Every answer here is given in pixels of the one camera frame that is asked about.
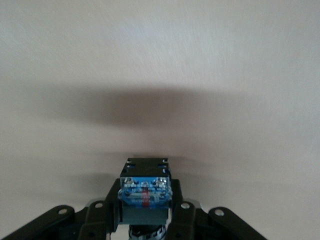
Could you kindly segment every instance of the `blue servo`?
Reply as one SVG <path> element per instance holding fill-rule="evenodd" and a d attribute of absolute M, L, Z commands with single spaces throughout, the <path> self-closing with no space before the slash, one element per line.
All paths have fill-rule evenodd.
<path fill-rule="evenodd" d="M 166 158 L 129 158 L 120 175 L 118 198 L 135 208 L 170 208 L 171 174 Z"/>

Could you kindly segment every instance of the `red stripe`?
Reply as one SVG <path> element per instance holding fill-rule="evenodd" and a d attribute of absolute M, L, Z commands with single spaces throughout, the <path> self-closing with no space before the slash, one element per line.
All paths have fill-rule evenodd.
<path fill-rule="evenodd" d="M 147 187 L 144 187 L 142 190 L 142 207 L 149 207 L 149 191 Z"/>

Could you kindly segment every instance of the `robotic arm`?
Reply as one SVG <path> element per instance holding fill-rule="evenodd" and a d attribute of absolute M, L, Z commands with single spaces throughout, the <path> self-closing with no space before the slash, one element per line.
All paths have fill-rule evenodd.
<path fill-rule="evenodd" d="M 105 199 L 56 206 L 3 240 L 110 240 L 120 224 L 129 240 L 266 240 L 228 208 L 183 199 L 167 158 L 129 158 Z"/>

